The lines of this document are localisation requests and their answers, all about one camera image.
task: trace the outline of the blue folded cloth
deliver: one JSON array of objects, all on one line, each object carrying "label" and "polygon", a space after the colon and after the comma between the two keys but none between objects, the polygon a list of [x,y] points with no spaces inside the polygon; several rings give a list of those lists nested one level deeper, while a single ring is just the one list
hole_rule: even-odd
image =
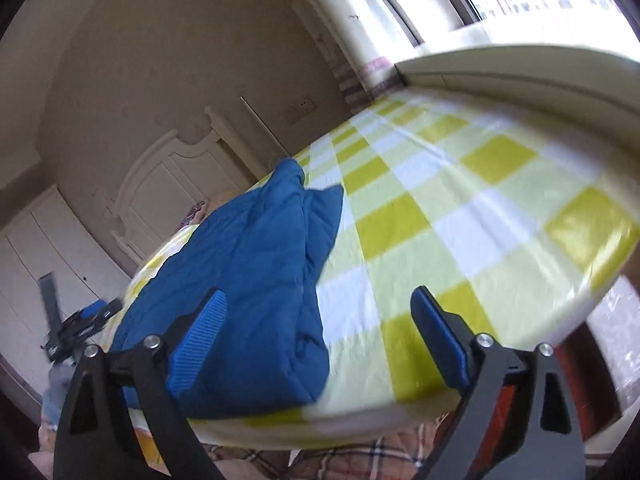
[{"label": "blue folded cloth", "polygon": [[[192,352],[190,360],[182,348],[170,362],[168,384],[182,385],[173,393],[185,416],[258,415],[322,393],[329,359],[316,283],[335,243],[343,189],[304,189],[303,182],[302,168],[287,159],[262,188],[215,210],[165,261],[118,327],[113,351],[164,334],[177,317],[207,303],[191,330],[206,352]],[[210,297],[214,287],[222,294]],[[172,382],[176,367],[191,362],[197,369],[178,370],[180,380]],[[127,402],[137,407],[130,393]]]}]

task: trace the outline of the yellow and white checkered tablecloth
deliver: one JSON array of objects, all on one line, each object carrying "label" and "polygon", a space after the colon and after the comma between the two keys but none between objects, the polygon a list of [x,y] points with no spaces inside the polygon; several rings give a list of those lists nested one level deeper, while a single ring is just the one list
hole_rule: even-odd
[{"label": "yellow and white checkered tablecloth", "polygon": [[[640,237],[637,159],[573,124],[484,98],[407,88],[296,160],[308,187],[346,190],[317,286],[328,382],[310,406],[191,421],[203,442],[327,447],[435,418],[458,398],[412,323],[416,286],[475,332],[532,348],[584,320]],[[126,308],[194,229],[140,270]],[[140,412],[132,417],[145,428]]]}]

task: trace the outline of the silver screw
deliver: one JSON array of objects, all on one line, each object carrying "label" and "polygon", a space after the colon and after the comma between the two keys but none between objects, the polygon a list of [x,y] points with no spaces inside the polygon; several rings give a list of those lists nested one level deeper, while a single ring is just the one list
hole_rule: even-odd
[{"label": "silver screw", "polygon": [[494,338],[484,332],[476,336],[476,341],[482,348],[491,348],[494,345]]},{"label": "silver screw", "polygon": [[153,350],[154,348],[158,348],[160,346],[160,338],[155,334],[148,335],[145,337],[143,344],[145,347]]},{"label": "silver screw", "polygon": [[87,345],[84,348],[84,355],[89,358],[96,357],[98,355],[98,350],[99,348],[97,347],[97,345]]},{"label": "silver screw", "polygon": [[545,357],[551,357],[554,354],[554,348],[549,343],[540,343],[538,350]]}]

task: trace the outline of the wall socket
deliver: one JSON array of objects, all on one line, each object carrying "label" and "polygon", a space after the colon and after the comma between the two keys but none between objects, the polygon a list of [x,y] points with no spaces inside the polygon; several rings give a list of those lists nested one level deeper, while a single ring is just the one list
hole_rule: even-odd
[{"label": "wall socket", "polygon": [[313,113],[316,110],[316,104],[311,100],[311,97],[308,95],[302,96],[300,99],[292,102],[284,111],[281,113],[282,117],[289,126],[293,126],[296,123],[299,123],[302,119],[304,119],[309,114]]}]

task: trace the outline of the white headboard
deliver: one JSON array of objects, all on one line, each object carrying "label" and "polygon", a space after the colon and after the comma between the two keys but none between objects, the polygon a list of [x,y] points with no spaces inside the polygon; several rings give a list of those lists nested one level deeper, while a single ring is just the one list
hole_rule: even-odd
[{"label": "white headboard", "polygon": [[196,202],[229,192],[241,194],[268,170],[229,124],[207,107],[212,131],[185,144],[171,130],[133,164],[118,192],[114,213],[124,233],[118,246],[137,264],[173,235]]}]

